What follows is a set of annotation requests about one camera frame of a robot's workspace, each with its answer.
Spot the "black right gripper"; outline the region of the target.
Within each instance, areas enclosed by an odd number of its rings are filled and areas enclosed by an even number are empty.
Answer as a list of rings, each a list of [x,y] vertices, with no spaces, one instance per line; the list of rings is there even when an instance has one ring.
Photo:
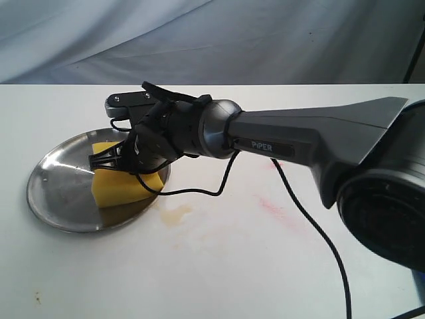
[[[138,106],[126,108],[131,131],[125,141],[92,144],[88,156],[91,171],[107,169],[128,173],[154,173],[181,157],[167,133],[167,116],[176,106],[176,99],[154,104],[142,117]]]

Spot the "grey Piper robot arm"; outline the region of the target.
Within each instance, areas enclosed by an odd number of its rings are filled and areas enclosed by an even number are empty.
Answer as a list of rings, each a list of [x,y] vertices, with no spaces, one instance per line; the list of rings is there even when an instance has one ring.
[[[324,207],[378,256],[424,271],[424,102],[244,111],[209,95],[157,98],[91,169],[153,173],[188,156],[249,152],[311,170]]]

